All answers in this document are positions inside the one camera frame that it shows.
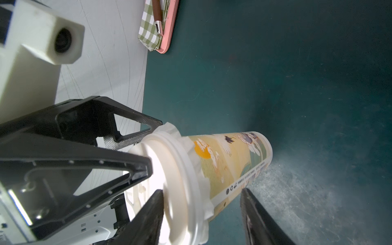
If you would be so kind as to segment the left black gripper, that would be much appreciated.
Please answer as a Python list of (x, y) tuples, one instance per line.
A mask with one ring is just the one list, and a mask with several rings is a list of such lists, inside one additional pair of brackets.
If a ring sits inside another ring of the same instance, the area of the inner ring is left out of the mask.
[(147, 157), (37, 134), (1, 138), (1, 231), (45, 240), (152, 175)]

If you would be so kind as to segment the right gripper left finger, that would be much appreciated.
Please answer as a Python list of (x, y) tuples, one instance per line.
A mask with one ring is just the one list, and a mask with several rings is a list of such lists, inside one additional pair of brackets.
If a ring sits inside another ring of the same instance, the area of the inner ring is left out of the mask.
[(105, 245), (157, 245), (164, 215), (163, 190), (159, 189), (144, 204), (136, 217), (115, 239)]

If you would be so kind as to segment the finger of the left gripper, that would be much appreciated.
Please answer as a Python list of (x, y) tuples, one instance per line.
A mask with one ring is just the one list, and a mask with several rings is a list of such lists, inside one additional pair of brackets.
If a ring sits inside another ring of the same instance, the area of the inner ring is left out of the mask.
[[(122, 135), (116, 126), (116, 115), (145, 124), (148, 129)], [(96, 145), (96, 139), (101, 137), (105, 148), (119, 150), (141, 142), (162, 124), (108, 97), (91, 96), (67, 100), (1, 124), (1, 136), (27, 130), (87, 145)]]

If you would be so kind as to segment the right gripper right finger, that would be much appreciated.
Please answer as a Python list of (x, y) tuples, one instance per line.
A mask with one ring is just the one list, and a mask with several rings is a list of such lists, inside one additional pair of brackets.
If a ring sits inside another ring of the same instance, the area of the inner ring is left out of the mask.
[(242, 190), (240, 204), (248, 245), (295, 245), (248, 188)]

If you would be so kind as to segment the white plastic cup lid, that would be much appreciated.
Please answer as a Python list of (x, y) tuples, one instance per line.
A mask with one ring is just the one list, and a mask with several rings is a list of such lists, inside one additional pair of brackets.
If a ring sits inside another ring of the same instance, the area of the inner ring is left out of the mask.
[(160, 230), (161, 245), (202, 245), (209, 238), (209, 221), (195, 217), (188, 210), (185, 191), (173, 155), (160, 136), (145, 137), (132, 147), (132, 154), (151, 159), (152, 176), (125, 191), (127, 212), (133, 220), (144, 204), (158, 190), (163, 190), (164, 215)]

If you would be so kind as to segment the printed paper milk tea cup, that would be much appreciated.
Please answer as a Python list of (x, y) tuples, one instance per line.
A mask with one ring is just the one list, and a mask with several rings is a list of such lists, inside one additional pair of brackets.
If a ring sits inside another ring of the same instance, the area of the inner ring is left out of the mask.
[(259, 132), (196, 135), (190, 140), (210, 181), (214, 217), (272, 162), (272, 146)]

